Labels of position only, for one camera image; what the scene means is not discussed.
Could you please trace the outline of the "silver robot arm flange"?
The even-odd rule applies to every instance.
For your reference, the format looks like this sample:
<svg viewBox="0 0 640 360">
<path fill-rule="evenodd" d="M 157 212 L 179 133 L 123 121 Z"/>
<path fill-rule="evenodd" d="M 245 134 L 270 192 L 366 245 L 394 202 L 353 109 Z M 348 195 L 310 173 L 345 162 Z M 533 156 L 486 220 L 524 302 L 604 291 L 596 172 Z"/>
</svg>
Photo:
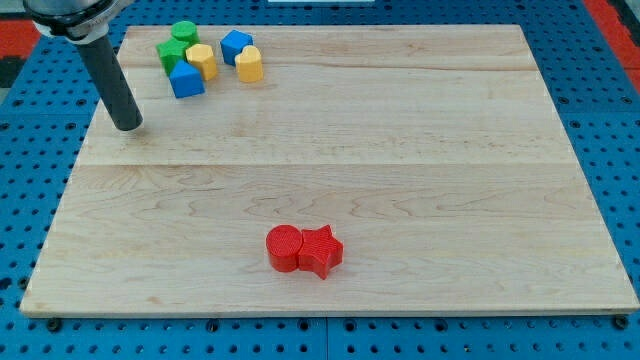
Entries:
<svg viewBox="0 0 640 360">
<path fill-rule="evenodd" d="M 108 31 L 109 23 L 134 0 L 23 0 L 36 29 L 47 37 L 91 42 Z"/>
</svg>

